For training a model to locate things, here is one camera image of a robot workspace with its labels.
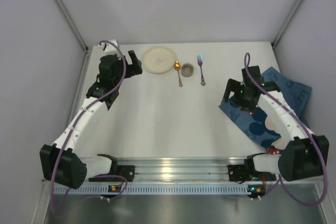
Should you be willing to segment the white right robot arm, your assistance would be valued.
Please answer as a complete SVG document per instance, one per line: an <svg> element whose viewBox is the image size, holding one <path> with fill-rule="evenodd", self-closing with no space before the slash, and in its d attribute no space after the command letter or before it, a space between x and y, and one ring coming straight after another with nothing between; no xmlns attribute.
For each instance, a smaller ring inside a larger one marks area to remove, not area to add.
<svg viewBox="0 0 336 224"><path fill-rule="evenodd" d="M298 118L277 81L266 81L258 66L242 69L242 81L229 79L220 109L266 152L244 160L247 173L278 174L291 182L324 174L329 141Z"/></svg>

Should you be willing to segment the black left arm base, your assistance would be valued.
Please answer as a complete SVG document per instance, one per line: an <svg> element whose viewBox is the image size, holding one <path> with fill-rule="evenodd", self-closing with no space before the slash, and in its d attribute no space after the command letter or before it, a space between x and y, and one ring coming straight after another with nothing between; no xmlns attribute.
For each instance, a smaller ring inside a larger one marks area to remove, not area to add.
<svg viewBox="0 0 336 224"><path fill-rule="evenodd" d="M113 171L107 174L100 174L88 178L90 182L132 182L135 176L135 166L133 165L118 165Z"/></svg>

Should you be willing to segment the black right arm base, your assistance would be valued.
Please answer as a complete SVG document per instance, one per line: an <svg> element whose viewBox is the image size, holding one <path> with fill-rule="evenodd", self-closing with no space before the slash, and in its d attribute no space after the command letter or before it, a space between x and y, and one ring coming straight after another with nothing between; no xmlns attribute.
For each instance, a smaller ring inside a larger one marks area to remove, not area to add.
<svg viewBox="0 0 336 224"><path fill-rule="evenodd" d="M239 184L244 182L274 182L277 179L274 174L252 171L245 165L228 165L227 168L229 181Z"/></svg>

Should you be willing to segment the gold spoon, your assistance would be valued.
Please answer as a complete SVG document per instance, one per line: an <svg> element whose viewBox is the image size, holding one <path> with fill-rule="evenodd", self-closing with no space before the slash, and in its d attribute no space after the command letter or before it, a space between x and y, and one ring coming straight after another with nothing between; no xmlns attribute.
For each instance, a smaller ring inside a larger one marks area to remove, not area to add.
<svg viewBox="0 0 336 224"><path fill-rule="evenodd" d="M181 69L181 65L178 61L176 61L174 63L174 69L177 71L177 74L178 74L178 78L179 78L179 87L182 87L183 86L183 82L181 80L181 76L180 76L180 69Z"/></svg>

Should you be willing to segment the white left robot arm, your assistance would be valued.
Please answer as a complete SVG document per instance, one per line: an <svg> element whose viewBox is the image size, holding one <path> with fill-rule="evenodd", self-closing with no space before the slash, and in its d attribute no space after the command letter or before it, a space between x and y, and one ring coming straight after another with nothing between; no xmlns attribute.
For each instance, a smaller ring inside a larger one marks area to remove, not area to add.
<svg viewBox="0 0 336 224"><path fill-rule="evenodd" d="M89 88L77 115L60 137L39 152L46 180L78 189L85 179L104 181L107 175L118 173L118 160L109 154L95 157L78 157L90 133L110 110L119 95L119 82L142 74L141 61L135 52L128 52L132 63L120 60L117 55L100 58L99 74Z"/></svg>

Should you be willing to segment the blue cartoon bear placemat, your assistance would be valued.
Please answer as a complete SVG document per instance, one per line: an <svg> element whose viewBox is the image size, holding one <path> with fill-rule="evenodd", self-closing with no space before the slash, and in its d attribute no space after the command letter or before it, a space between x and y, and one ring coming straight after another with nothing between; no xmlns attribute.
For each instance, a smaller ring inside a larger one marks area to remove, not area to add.
<svg viewBox="0 0 336 224"><path fill-rule="evenodd" d="M261 74L265 81L273 81L281 89L285 101L294 110L299 119L309 127L303 114L309 100L312 87L292 81L270 67ZM219 108L235 123L238 128L245 133L253 142L265 149L273 148L282 150L280 135L272 121L267 118L267 114L257 108L253 114L240 110L239 106L229 98L227 103L223 103Z"/></svg>

